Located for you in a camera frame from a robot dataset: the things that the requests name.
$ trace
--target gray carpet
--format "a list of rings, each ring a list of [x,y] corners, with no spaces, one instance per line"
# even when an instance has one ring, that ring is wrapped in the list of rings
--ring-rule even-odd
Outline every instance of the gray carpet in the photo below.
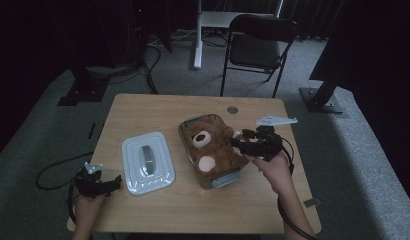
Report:
[[[202,68],[194,70],[194,42],[183,38],[173,43],[173,53],[160,49],[152,70],[159,94],[218,96],[223,70],[223,47],[204,43]],[[219,38],[206,38],[224,44]],[[292,125],[306,174],[322,223],[319,239],[410,239],[410,200],[402,189],[353,95],[341,88],[334,96],[345,114],[310,113],[299,88],[319,87],[309,75],[324,49],[318,40],[296,41],[288,56],[277,98]],[[159,53],[149,48],[146,62],[152,66]],[[102,74],[110,71],[94,68]],[[70,239],[66,229],[67,187],[54,191],[36,188],[39,171],[48,164],[94,150],[114,96],[149,93],[145,72],[113,77],[102,102],[57,106],[74,78],[70,71],[53,81],[14,138],[0,155],[0,239]],[[274,77],[229,72],[225,96],[271,97]],[[71,178],[89,160],[86,156],[45,173],[41,183],[56,186]],[[125,239],[117,233],[116,239]],[[95,233],[96,239],[112,239]],[[262,235],[261,239],[283,239]]]

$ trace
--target black stand base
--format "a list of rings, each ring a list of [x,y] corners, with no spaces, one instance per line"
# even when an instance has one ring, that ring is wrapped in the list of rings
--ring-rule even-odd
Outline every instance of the black stand base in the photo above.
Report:
[[[331,96],[329,101],[324,106],[318,106],[311,102],[311,98],[315,96],[317,93],[318,88],[299,88],[299,92],[302,95],[302,99],[304,100],[307,109],[309,112],[317,112],[317,113],[333,113],[337,117],[348,117],[345,110],[339,106],[338,101],[336,100],[335,96]]]
[[[76,106],[79,102],[101,102],[110,79],[101,79],[91,86],[89,91],[79,91],[77,81],[74,82],[67,96],[59,100],[58,106]]]

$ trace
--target stuffed toy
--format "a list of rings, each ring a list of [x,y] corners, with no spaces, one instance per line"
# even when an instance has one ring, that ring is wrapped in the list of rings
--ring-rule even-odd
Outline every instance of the stuffed toy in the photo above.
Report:
[[[248,159],[230,145],[230,138],[236,137],[234,134],[233,128],[216,115],[205,115],[185,124],[183,137],[197,175],[214,180],[248,164]]]

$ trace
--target white lid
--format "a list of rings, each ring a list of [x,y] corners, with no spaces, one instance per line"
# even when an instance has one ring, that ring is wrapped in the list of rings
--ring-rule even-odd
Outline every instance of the white lid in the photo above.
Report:
[[[122,154],[127,189],[131,194],[139,196],[174,182],[174,166],[162,133],[126,139]]]

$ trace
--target table top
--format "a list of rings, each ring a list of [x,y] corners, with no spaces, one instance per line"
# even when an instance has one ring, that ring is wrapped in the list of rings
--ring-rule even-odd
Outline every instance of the table top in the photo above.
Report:
[[[238,112],[231,114],[229,107]],[[280,99],[211,96],[119,94],[115,97],[91,163],[102,163],[102,181],[121,175],[121,189],[105,199],[94,227],[100,232],[155,233],[283,233],[277,194],[253,164],[246,165],[239,180],[222,188],[202,189],[184,149],[178,126],[203,114],[220,116],[235,131],[255,130],[255,120],[266,115],[288,117]],[[293,180],[302,202],[312,194],[290,125],[276,126],[295,151]],[[125,182],[122,143],[151,132],[163,133],[173,161],[172,185],[134,196]],[[314,206],[305,214],[315,232],[321,230]],[[74,229],[69,219],[67,227]]]

